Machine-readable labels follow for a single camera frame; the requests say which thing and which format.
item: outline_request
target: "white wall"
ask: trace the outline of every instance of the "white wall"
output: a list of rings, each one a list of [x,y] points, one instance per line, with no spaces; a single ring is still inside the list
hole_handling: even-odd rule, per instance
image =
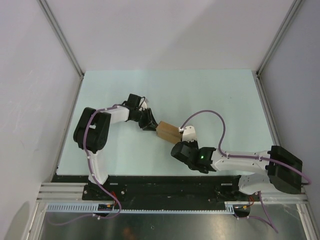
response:
[[[80,79],[36,0],[2,1],[0,32],[0,239],[18,240]]]
[[[84,70],[256,70],[292,2],[48,0]]]
[[[320,1],[307,0],[262,74],[284,147],[303,160],[320,224]]]

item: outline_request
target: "gray floor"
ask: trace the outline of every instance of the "gray floor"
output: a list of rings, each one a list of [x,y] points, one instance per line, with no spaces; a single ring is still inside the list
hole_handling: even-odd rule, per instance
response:
[[[255,219],[236,220],[224,214],[121,214],[114,219],[91,216],[65,226],[46,220],[41,240],[306,240],[296,205],[269,205],[267,209],[279,230]],[[47,213],[46,218],[63,223],[83,213]],[[265,217],[261,205],[252,216]]]

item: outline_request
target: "brown box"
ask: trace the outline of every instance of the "brown box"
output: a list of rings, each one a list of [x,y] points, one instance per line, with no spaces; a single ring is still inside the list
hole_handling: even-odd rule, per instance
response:
[[[161,121],[156,127],[156,135],[172,144],[180,142],[182,138],[178,127],[164,121]]]

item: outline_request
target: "white table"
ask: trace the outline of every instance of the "white table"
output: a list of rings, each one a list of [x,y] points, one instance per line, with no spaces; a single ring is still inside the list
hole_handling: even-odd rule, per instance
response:
[[[265,114],[249,69],[87,71],[56,171],[57,175],[88,175],[86,155],[73,141],[85,107],[105,108],[122,103],[130,93],[146,96],[155,120],[179,127],[199,110],[214,110],[226,123],[222,148],[230,151],[269,150],[273,144]],[[199,147],[217,147],[222,123],[202,113],[190,123]],[[203,176],[171,157],[174,145],[142,131],[137,122],[110,126],[103,149],[110,175]],[[237,175],[243,172],[210,172]]]

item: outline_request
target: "robotic arm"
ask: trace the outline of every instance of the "robotic arm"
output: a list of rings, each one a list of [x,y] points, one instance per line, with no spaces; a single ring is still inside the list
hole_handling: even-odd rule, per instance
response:
[[[105,108],[104,111],[96,114],[85,136],[89,119],[95,111],[89,107],[84,109],[73,139],[81,149],[84,149],[83,142],[86,139],[92,170],[98,183],[102,185],[109,175],[105,160],[100,157],[100,153],[107,142],[110,124],[135,121],[144,131],[156,131],[158,124],[147,106],[146,98],[130,94],[128,100],[122,104]],[[171,156],[186,164],[191,170],[204,174],[210,171],[232,170],[251,172],[253,173],[251,175],[242,175],[235,183],[237,186],[234,186],[246,195],[252,195],[258,191],[270,192],[275,189],[288,194],[301,193],[302,177],[297,172],[302,170],[302,161],[284,148],[272,146],[270,151],[252,153],[230,152],[214,147],[199,148],[193,126],[186,126],[179,131],[181,141],[175,144]],[[95,183],[91,175],[89,180]]]

